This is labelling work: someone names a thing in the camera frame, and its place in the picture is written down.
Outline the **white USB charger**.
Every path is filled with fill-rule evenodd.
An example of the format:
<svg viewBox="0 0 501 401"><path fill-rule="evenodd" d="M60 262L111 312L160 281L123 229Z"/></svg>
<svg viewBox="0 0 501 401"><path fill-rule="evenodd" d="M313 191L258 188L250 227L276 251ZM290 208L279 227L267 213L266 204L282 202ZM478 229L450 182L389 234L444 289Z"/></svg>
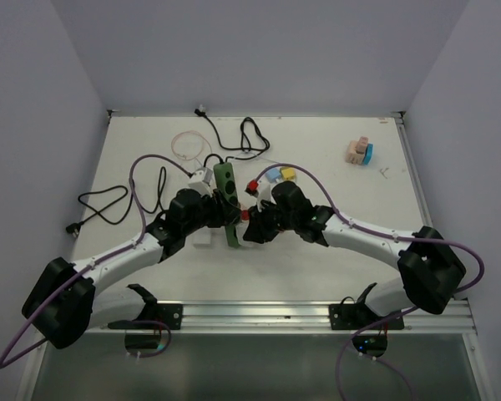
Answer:
<svg viewBox="0 0 501 401"><path fill-rule="evenodd" d="M195 248L210 248L212 247L211 230L199 230L193 235L193 246Z"/></svg>

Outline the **blue USB charger cube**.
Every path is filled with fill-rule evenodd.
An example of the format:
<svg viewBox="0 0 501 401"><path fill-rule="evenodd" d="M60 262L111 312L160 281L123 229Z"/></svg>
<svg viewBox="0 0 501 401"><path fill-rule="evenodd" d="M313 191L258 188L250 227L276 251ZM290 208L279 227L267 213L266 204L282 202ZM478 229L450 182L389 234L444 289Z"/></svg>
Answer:
<svg viewBox="0 0 501 401"><path fill-rule="evenodd" d="M270 183L277 183L282 179L281 172L278 168L271 168L265 173L266 178Z"/></svg>

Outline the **green power strip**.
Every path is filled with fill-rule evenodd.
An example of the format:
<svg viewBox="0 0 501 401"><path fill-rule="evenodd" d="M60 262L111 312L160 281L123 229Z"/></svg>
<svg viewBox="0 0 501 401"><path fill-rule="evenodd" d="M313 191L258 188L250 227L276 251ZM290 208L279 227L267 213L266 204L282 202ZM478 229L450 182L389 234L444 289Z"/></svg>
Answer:
<svg viewBox="0 0 501 401"><path fill-rule="evenodd" d="M235 188L235 174L229 162L219 163L213 168L216 189L222 197L221 204L225 213L225 235L231 248L239 248L236 226L240 223L240 204Z"/></svg>

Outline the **beige cube socket adapter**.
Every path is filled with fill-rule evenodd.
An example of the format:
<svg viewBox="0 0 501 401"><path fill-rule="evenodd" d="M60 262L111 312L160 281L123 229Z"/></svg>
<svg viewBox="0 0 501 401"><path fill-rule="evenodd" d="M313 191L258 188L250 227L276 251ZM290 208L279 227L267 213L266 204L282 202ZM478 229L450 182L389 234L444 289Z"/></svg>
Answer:
<svg viewBox="0 0 501 401"><path fill-rule="evenodd" d="M361 165L365 154L358 154L356 152L356 143L358 140L352 140L348 147L345 156L345 161L353 165Z"/></svg>

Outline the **blue round adapter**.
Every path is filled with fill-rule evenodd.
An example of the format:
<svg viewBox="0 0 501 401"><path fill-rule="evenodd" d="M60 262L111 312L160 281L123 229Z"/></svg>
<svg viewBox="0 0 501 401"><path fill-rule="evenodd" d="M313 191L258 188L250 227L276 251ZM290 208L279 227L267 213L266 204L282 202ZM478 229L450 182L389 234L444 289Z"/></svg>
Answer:
<svg viewBox="0 0 501 401"><path fill-rule="evenodd" d="M371 162L373 155L373 144L369 143L366 147L366 152L362 160L362 165L368 165Z"/></svg>

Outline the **brown plug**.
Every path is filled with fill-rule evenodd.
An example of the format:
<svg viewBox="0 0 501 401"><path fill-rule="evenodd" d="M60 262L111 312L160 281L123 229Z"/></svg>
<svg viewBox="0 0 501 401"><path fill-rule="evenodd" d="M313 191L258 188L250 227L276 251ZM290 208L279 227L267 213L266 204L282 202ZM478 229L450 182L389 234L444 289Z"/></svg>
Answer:
<svg viewBox="0 0 501 401"><path fill-rule="evenodd" d="M368 145L368 138L366 136L361 136L356 143L356 152L358 154L365 154L367 152Z"/></svg>

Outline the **beige power strip red sockets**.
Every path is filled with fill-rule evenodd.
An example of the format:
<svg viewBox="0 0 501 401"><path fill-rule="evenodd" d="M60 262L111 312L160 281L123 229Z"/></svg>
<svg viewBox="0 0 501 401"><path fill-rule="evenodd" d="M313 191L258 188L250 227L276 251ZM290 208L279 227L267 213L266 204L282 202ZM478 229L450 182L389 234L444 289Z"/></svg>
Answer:
<svg viewBox="0 0 501 401"><path fill-rule="evenodd" d="M250 220L250 212L247 206L240 204L240 221L246 223Z"/></svg>

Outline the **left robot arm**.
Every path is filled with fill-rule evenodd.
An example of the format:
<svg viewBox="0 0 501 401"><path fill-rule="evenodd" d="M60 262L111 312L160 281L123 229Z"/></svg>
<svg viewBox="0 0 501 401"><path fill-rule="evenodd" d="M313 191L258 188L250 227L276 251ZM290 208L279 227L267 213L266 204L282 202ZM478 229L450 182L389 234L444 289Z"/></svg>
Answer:
<svg viewBox="0 0 501 401"><path fill-rule="evenodd" d="M52 260L28 295L22 315L57 349L106 322L153 327L162 312L142 286L129 284L116 303L105 301L103 292L134 272L172 257L186 237L199 229L228 226L239 216L237 205L218 190L210 195L180 190L166 211L121 246L79 261Z"/></svg>

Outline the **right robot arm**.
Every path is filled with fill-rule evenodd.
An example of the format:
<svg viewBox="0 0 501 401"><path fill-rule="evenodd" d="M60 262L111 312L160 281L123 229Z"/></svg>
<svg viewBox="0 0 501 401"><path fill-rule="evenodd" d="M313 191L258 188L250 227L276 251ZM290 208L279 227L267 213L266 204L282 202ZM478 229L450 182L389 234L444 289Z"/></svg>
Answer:
<svg viewBox="0 0 501 401"><path fill-rule="evenodd" d="M292 181L269 186L252 180L245 190L256 205L248 210L244 241L265 244L294 231L303 241L355 251L397 271L397 278L371 283L356 301L337 306L335 313L349 329L375 327L412 307L439 315L465 276L464 264L432 227L413 233L363 227L330 206L314 206Z"/></svg>

